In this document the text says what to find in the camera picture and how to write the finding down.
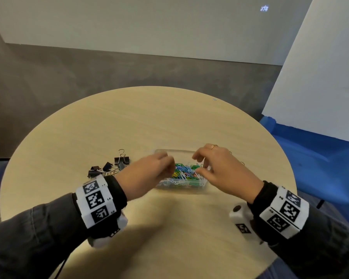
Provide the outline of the white left wrist marker band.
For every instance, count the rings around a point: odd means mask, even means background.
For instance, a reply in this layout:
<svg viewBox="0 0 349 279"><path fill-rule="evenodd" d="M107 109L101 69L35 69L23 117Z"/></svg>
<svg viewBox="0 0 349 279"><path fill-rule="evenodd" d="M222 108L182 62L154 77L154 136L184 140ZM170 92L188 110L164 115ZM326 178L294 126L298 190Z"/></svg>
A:
<svg viewBox="0 0 349 279"><path fill-rule="evenodd" d="M77 206L87 229L117 212L107 182L102 175L76 189Z"/></svg>

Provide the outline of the person's right hand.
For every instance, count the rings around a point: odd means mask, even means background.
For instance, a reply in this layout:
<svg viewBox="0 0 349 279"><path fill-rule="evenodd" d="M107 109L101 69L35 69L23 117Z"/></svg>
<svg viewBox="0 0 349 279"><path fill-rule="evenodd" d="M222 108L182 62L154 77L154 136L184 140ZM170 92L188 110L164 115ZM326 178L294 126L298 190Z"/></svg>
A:
<svg viewBox="0 0 349 279"><path fill-rule="evenodd" d="M203 162L203 168L212 171L210 184L248 203L254 202L264 186L264 182L226 148L206 144L192 155L192 159Z"/></svg>

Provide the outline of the white board panel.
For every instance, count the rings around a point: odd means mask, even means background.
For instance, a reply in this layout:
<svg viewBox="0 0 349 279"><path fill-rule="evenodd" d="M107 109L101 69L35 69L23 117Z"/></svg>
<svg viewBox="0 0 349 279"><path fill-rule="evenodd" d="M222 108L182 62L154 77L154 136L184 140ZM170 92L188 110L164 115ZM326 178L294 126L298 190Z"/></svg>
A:
<svg viewBox="0 0 349 279"><path fill-rule="evenodd" d="M349 0L313 0L262 111L349 141Z"/></svg>

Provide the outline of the person's left forearm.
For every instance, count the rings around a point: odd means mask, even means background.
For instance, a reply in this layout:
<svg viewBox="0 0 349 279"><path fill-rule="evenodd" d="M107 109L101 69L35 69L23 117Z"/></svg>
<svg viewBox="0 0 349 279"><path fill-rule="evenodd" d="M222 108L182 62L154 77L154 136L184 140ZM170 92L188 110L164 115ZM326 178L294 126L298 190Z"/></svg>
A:
<svg viewBox="0 0 349 279"><path fill-rule="evenodd" d="M35 206L0 222L0 279L48 279L88 238L105 238L127 198L113 176L104 177L117 212L87 229L75 193Z"/></svg>

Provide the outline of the person's left hand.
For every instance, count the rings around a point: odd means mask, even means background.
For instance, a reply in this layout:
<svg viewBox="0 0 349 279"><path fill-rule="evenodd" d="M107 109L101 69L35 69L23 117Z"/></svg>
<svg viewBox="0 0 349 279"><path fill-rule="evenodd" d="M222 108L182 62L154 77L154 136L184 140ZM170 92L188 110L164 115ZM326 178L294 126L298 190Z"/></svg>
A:
<svg viewBox="0 0 349 279"><path fill-rule="evenodd" d="M162 180L157 179L154 154L143 157L115 175L127 201L144 196Z"/></svg>

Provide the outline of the blue mat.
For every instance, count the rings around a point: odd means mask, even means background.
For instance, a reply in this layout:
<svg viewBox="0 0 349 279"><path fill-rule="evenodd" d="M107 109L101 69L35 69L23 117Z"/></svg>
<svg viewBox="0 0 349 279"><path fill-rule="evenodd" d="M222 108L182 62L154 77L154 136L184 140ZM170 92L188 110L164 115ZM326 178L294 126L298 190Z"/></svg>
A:
<svg viewBox="0 0 349 279"><path fill-rule="evenodd" d="M267 116L260 124L286 154L297 189L331 203L349 223L349 141L284 126Z"/></svg>

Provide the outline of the white wrist marker band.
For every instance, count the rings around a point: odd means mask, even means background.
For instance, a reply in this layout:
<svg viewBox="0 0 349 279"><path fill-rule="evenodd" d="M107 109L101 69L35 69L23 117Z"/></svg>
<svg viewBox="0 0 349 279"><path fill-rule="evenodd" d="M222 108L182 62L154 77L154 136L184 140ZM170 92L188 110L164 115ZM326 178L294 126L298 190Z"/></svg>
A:
<svg viewBox="0 0 349 279"><path fill-rule="evenodd" d="M290 239L303 229L309 210L306 200L279 186L273 201L259 217L284 238Z"/></svg>
<svg viewBox="0 0 349 279"><path fill-rule="evenodd" d="M87 229L117 212L107 182L102 175L76 189L77 206Z"/></svg>

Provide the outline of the clear plastic box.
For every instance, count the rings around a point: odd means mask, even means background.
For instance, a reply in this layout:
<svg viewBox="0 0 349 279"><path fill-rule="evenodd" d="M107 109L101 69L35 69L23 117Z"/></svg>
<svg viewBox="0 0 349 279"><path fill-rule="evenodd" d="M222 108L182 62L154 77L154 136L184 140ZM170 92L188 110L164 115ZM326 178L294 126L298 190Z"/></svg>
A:
<svg viewBox="0 0 349 279"><path fill-rule="evenodd" d="M203 163L192 159L195 151L179 149L155 149L154 153L167 152L175 160L175 171L171 177L163 179L156 186L158 189L204 189L208 181L195 172Z"/></svg>

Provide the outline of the person's right forearm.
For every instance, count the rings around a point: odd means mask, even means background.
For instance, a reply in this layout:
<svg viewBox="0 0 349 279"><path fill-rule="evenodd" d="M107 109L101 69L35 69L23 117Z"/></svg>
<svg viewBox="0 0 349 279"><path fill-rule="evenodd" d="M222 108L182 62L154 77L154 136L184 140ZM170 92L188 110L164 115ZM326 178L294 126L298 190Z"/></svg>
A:
<svg viewBox="0 0 349 279"><path fill-rule="evenodd" d="M302 230L289 239L259 216L276 196L278 187L264 181L252 204L252 229L300 279L349 279L349 227L309 206Z"/></svg>

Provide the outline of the pile of coloured paper clips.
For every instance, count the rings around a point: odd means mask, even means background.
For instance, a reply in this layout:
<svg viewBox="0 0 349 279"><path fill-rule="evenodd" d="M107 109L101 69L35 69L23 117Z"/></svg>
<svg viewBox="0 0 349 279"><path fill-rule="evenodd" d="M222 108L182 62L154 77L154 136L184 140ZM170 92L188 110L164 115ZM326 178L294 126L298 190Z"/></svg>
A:
<svg viewBox="0 0 349 279"><path fill-rule="evenodd" d="M175 164L175 166L172 177L166 178L158 183L158 188L203 189L205 187L207 180L195 172L197 168L203 167L203 164Z"/></svg>

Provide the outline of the white right wrist marker band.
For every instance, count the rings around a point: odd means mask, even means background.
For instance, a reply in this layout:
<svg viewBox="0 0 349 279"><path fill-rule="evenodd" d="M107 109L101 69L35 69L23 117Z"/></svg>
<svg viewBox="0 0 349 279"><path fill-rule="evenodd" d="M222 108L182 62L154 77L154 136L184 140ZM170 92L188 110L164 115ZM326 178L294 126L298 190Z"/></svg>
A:
<svg viewBox="0 0 349 279"><path fill-rule="evenodd" d="M309 210L306 200L279 186L273 201L259 217L284 238L290 239L303 229Z"/></svg>

